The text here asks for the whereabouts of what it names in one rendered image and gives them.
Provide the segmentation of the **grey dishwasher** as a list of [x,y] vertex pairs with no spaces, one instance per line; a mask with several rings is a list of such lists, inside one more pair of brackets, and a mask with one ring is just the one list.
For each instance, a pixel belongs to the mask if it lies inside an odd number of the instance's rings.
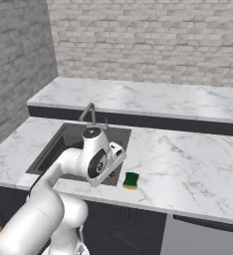
[[233,255],[233,233],[166,218],[160,255]]

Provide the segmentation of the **dark cupboard front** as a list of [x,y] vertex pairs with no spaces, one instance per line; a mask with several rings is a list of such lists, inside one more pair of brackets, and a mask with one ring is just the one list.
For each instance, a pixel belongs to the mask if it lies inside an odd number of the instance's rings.
[[[27,190],[0,186],[0,226],[25,203]],[[166,214],[87,201],[85,244],[91,255],[160,255]]]

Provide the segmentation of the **green and yellow sponge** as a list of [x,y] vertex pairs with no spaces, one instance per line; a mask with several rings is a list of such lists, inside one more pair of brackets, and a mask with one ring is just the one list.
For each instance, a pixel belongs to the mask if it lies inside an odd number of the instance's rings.
[[139,174],[135,172],[127,172],[125,174],[125,179],[122,184],[124,188],[137,189],[137,182],[139,179]]

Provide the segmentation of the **dark grey sink basin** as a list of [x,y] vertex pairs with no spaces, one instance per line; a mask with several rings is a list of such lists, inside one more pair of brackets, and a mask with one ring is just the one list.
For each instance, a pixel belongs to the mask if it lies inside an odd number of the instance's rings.
[[[43,151],[35,159],[27,170],[30,174],[36,175],[33,185],[41,178],[44,172],[51,164],[61,155],[61,153],[70,148],[82,149],[84,142],[82,134],[87,127],[79,124],[64,123],[60,129],[54,134]],[[123,149],[127,149],[131,130],[129,128],[109,127],[105,134],[109,142],[115,142]]]

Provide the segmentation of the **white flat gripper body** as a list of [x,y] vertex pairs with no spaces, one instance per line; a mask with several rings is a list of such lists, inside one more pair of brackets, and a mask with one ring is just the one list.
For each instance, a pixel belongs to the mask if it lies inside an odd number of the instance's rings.
[[90,161],[88,181],[92,187],[98,187],[126,159],[123,149],[110,149],[109,154],[101,149]]

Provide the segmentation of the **grey metal tap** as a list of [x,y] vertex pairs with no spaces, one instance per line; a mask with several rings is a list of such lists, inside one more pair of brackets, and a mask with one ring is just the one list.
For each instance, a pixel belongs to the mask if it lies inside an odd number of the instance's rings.
[[101,128],[103,130],[107,130],[109,128],[108,123],[98,124],[96,120],[96,108],[93,103],[89,103],[86,108],[83,110],[82,114],[79,117],[79,121],[83,122],[88,113],[91,113],[92,122],[87,124],[88,128]]

